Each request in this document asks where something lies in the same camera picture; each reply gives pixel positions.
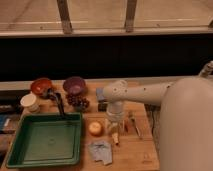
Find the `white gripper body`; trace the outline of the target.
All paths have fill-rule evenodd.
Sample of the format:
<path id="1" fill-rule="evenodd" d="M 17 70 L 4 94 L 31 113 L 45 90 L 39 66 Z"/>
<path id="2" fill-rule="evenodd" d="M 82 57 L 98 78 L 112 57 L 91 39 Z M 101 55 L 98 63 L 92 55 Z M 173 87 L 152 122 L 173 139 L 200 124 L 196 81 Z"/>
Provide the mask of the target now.
<path id="1" fill-rule="evenodd" d="M 123 127 L 124 113 L 112 113 L 107 111 L 105 126 L 108 134 L 119 132 Z"/>

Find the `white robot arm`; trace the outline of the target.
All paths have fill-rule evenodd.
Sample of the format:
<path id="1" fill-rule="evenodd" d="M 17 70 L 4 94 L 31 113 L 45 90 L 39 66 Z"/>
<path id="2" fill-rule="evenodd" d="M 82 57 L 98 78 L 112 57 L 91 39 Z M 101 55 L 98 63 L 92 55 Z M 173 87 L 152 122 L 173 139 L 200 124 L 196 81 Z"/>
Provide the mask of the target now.
<path id="1" fill-rule="evenodd" d="M 125 101 L 159 105 L 160 171 L 213 171 L 213 60 L 198 75 L 130 87 L 118 80 L 103 89 L 110 120 Z"/>

